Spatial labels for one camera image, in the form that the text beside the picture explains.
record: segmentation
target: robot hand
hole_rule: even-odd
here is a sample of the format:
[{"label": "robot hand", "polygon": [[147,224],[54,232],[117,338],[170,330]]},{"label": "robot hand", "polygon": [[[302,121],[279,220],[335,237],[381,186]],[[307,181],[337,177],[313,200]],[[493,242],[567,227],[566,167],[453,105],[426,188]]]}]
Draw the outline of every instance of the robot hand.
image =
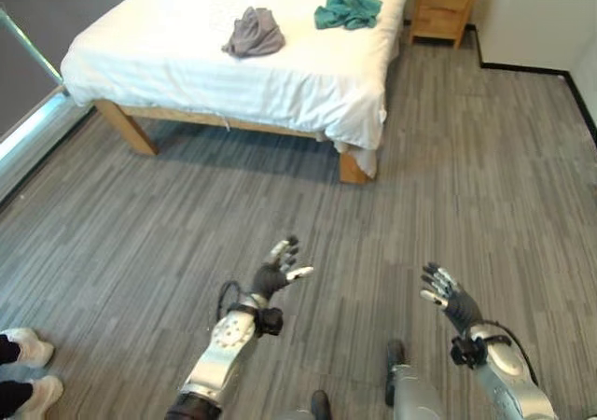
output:
[{"label": "robot hand", "polygon": [[423,270],[427,288],[421,290],[421,297],[439,306],[461,335],[483,320],[477,303],[445,269],[429,263]]},{"label": "robot hand", "polygon": [[292,270],[297,261],[295,256],[299,252],[298,244],[296,236],[289,236],[271,250],[255,274],[251,286],[252,294],[269,301],[276,291],[313,272],[312,266]]}]

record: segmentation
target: white sneaker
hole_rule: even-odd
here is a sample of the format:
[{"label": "white sneaker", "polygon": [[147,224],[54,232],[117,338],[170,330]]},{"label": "white sneaker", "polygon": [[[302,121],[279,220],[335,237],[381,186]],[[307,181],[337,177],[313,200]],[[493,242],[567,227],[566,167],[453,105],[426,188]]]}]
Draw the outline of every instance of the white sneaker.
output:
[{"label": "white sneaker", "polygon": [[19,345],[17,362],[32,369],[44,367],[54,353],[54,346],[40,341],[32,329],[6,329],[0,334],[6,334],[9,341]]},{"label": "white sneaker", "polygon": [[64,387],[55,376],[44,376],[29,383],[34,387],[34,393],[15,414],[22,420],[41,420],[48,408],[61,397]]}]

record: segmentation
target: wooden nightstand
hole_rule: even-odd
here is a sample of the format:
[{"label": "wooden nightstand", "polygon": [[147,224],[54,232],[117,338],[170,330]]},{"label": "wooden nightstand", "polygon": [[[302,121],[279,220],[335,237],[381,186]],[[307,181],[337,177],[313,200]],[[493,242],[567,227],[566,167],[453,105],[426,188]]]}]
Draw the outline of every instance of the wooden nightstand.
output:
[{"label": "wooden nightstand", "polygon": [[410,43],[415,36],[453,39],[460,47],[466,23],[475,0],[417,0],[410,27]]}]

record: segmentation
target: sneaker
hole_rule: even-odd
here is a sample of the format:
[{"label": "sneaker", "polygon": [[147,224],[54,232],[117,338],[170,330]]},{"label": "sneaker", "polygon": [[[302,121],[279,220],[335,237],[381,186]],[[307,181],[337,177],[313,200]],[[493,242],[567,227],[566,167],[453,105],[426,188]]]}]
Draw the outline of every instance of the sneaker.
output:
[{"label": "sneaker", "polygon": [[54,353],[54,346],[40,341],[32,329],[6,329],[0,334],[6,334],[9,341],[19,345],[17,362],[32,369],[44,367]]},{"label": "sneaker", "polygon": [[61,397],[64,387],[55,376],[45,376],[41,380],[33,380],[29,383],[34,387],[34,392],[17,410],[17,418],[41,420],[48,408]]},{"label": "sneaker", "polygon": [[396,391],[396,366],[406,364],[406,350],[402,341],[390,340],[387,347],[386,376],[385,376],[385,404],[394,406]]},{"label": "sneaker", "polygon": [[332,420],[329,398],[323,390],[316,390],[311,397],[311,413],[315,420]]}]

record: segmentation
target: bed leg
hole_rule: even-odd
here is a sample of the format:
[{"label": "bed leg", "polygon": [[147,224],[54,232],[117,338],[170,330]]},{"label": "bed leg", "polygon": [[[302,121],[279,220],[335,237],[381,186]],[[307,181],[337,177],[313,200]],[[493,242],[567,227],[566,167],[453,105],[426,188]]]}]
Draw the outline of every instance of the bed leg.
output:
[{"label": "bed leg", "polygon": [[95,106],[135,151],[151,156],[158,154],[158,148],[143,129],[132,117],[122,112],[120,107],[107,100],[96,101]]},{"label": "bed leg", "polygon": [[365,184],[369,177],[356,164],[347,152],[340,154],[340,182],[345,184]]}]

